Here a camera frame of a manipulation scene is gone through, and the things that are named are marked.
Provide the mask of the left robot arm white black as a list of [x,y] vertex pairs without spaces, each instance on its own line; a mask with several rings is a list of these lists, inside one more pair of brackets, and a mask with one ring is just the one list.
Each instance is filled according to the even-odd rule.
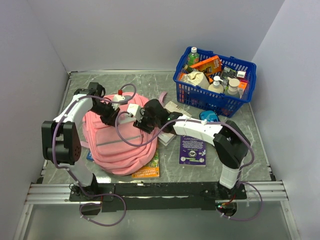
[[66,109],[54,120],[41,125],[42,153],[46,160],[52,161],[57,169],[64,169],[74,180],[75,189],[87,201],[101,195],[96,176],[80,160],[82,145],[77,126],[87,112],[100,116],[102,122],[113,126],[125,100],[119,91],[112,99],[105,98],[105,88],[97,82],[88,88],[79,88]]

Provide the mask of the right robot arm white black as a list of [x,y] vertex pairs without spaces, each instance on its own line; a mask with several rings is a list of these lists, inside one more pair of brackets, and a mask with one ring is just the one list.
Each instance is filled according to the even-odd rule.
[[148,134],[159,128],[164,133],[191,137],[213,145],[222,163],[218,193],[223,199],[230,199],[236,193],[235,186],[239,182],[242,161],[252,149],[235,122],[195,119],[165,109],[157,99],[148,101],[144,106],[130,103],[127,111],[135,118],[133,126]]

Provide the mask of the pink student backpack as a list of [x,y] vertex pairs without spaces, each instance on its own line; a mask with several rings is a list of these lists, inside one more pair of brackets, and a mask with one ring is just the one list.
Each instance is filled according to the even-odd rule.
[[132,120],[119,117],[118,129],[102,123],[100,116],[92,111],[82,119],[82,131],[85,141],[81,145],[88,148],[94,163],[105,172],[114,175],[130,175],[145,166],[153,158],[158,147],[155,138],[147,145],[141,145],[155,136],[159,129],[150,134],[133,126]]

